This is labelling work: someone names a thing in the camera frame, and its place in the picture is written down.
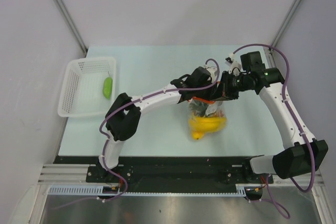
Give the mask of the clear zip top bag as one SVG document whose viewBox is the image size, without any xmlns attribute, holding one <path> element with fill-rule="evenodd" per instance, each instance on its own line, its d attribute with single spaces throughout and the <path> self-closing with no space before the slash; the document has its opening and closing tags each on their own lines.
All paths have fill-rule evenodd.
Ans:
<svg viewBox="0 0 336 224">
<path fill-rule="evenodd" d="M 207 134 L 226 127 L 227 116 L 223 101 L 208 101 L 193 97 L 188 101 L 188 126 L 192 139 L 200 140 Z"/>
</svg>

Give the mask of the green fake pepper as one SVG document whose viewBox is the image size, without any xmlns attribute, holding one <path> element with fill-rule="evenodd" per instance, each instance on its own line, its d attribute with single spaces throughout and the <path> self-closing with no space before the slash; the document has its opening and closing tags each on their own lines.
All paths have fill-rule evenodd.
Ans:
<svg viewBox="0 0 336 224">
<path fill-rule="evenodd" d="M 108 76 L 104 79 L 102 87 L 102 94 L 108 100 L 110 100 L 112 95 L 112 87 L 113 87 L 113 79 L 108 73 Z"/>
</svg>

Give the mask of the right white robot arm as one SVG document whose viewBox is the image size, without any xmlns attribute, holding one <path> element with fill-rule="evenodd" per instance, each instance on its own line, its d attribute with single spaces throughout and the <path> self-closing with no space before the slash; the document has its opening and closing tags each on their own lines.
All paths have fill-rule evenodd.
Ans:
<svg viewBox="0 0 336 224">
<path fill-rule="evenodd" d="M 236 100 L 253 90 L 264 102 L 279 130 L 284 150 L 276 155 L 252 157 L 242 169 L 243 179 L 254 183 L 261 174 L 282 179 L 316 172 L 325 158 L 328 145 L 311 133 L 299 116 L 288 94 L 286 80 L 277 68 L 267 68 L 258 51 L 240 56 L 242 71 L 224 71 L 220 98 Z"/>
</svg>

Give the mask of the orange fake pineapple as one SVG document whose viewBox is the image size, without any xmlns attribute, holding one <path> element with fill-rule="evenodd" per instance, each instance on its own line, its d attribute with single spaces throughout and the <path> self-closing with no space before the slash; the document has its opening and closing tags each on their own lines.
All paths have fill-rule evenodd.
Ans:
<svg viewBox="0 0 336 224">
<path fill-rule="evenodd" d="M 201 118 L 212 118 L 219 117 L 222 118 L 225 116 L 224 107 L 222 102 L 204 102 L 200 100 L 192 100 L 188 108 L 192 116 L 197 116 Z"/>
</svg>

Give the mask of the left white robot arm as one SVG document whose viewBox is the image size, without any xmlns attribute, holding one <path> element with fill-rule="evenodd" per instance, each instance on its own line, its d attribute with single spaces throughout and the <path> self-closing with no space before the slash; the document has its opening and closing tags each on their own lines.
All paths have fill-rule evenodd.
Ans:
<svg viewBox="0 0 336 224">
<path fill-rule="evenodd" d="M 98 176 L 105 182 L 115 178 L 119 156 L 124 142 L 137 131 L 140 118 L 166 105 L 189 101 L 194 97 L 208 100 L 216 88 L 219 67 L 198 67 L 192 74 L 172 80 L 163 88 L 135 97 L 126 93 L 117 96 L 99 127 L 107 137 L 99 156 Z"/>
</svg>

